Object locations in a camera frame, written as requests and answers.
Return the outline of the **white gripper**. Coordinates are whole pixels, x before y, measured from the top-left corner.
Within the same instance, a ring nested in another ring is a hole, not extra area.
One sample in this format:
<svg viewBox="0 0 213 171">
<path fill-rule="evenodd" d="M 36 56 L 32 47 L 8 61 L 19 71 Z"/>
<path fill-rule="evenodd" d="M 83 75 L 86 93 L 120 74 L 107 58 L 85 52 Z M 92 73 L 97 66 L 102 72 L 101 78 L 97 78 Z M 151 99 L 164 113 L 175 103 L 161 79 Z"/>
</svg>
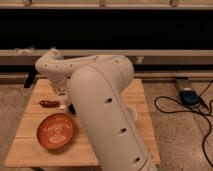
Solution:
<svg viewBox="0 0 213 171">
<path fill-rule="evenodd" d="M 49 80 L 49 83 L 54 91 L 54 93 L 59 97 L 59 108 L 61 110 L 66 110 L 68 106 L 68 88 L 67 88 L 67 80 L 65 78 L 61 80 Z M 73 104 L 68 106 L 69 111 L 72 114 L 76 114 Z"/>
</svg>

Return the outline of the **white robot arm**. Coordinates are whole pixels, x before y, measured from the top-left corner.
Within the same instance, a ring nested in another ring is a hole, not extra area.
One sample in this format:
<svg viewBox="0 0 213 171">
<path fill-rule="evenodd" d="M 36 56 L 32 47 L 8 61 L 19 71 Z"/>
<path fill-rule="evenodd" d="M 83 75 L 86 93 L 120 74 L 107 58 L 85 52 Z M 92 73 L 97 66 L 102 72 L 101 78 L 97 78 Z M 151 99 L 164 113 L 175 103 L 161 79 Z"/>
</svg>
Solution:
<svg viewBox="0 0 213 171">
<path fill-rule="evenodd" d="M 66 59 L 51 49 L 35 67 L 68 94 L 102 171 L 158 171 L 121 96 L 134 77 L 126 56 Z"/>
</svg>

